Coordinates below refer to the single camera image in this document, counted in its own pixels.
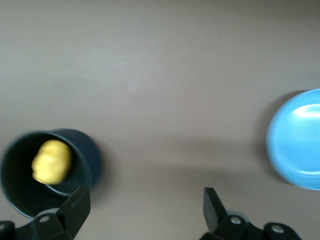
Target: blue bowl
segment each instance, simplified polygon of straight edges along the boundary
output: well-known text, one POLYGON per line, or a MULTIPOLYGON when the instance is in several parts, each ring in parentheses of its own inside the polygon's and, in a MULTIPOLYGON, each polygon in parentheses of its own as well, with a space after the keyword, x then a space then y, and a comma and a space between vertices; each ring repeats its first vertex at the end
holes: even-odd
POLYGON ((44 210, 59 208, 78 187, 92 188, 101 174, 101 163, 96 144, 81 131, 61 128, 28 132, 16 139, 4 154, 2 188, 18 212, 34 218, 44 210), (42 184, 32 177, 31 162, 48 140, 65 142, 72 151, 70 172, 56 185, 42 184))
POLYGON ((276 112, 268 127, 266 149, 285 180, 320 190, 320 89, 291 98, 276 112))

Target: yellow sponge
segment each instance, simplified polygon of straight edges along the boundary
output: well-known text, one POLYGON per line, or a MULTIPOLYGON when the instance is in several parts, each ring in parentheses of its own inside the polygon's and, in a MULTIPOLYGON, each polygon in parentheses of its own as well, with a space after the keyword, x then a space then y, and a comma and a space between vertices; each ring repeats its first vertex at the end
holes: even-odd
POLYGON ((46 141, 32 161, 32 177, 42 184, 55 185, 67 176, 72 165, 71 150, 58 140, 46 141))

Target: screw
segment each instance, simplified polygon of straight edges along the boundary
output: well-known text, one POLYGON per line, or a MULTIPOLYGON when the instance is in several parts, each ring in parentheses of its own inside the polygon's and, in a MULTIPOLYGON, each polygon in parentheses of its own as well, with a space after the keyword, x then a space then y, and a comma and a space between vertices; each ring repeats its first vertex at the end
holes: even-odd
POLYGON ((39 223, 45 223, 50 219, 50 216, 43 216, 42 218, 39 219, 39 223))
POLYGON ((277 234, 283 234, 285 232, 285 230, 279 225, 272 225, 271 229, 277 234))
POLYGON ((232 222, 233 224, 240 224, 240 223, 241 223, 241 220, 240 220, 240 218, 238 218, 237 216, 233 216, 233 217, 231 217, 231 222, 232 222))

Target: blue plate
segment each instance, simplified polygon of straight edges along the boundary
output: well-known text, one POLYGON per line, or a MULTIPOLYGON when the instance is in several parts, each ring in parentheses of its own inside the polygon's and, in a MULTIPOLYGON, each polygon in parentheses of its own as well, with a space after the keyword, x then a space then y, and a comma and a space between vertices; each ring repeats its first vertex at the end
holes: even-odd
POLYGON ((291 98, 277 111, 268 128, 266 148, 284 179, 320 190, 320 89, 291 98))

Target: dark blue cup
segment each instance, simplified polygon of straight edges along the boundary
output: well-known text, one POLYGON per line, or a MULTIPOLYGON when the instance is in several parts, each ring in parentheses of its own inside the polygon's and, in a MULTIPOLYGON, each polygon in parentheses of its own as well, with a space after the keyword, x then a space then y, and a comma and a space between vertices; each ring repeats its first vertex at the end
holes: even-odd
POLYGON ((99 149, 85 133, 69 128, 32 131, 16 139, 4 154, 2 188, 21 214, 34 218, 40 212, 59 208, 79 186, 94 187, 102 169, 99 149), (31 163, 48 140, 59 140, 71 149, 72 167, 65 180, 56 185, 42 184, 32 177, 31 163))

